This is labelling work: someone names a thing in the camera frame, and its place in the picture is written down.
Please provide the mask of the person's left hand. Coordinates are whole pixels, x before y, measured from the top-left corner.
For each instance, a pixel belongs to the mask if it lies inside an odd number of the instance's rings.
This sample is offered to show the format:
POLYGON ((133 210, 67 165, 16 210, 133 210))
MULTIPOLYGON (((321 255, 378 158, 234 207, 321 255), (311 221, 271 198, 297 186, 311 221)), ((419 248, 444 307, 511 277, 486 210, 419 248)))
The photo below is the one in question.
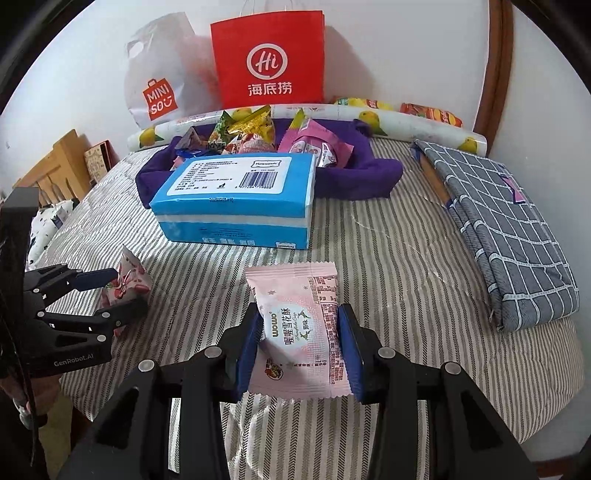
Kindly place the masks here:
POLYGON ((13 401, 24 408, 25 417, 29 420, 35 419, 35 425, 43 427, 47 422, 47 413, 55 403, 61 390, 59 380, 62 375, 54 375, 31 380, 31 387, 36 408, 36 415, 32 413, 31 401, 25 390, 12 377, 7 376, 1 379, 1 428, 14 429, 17 426, 24 427, 20 420, 13 401))

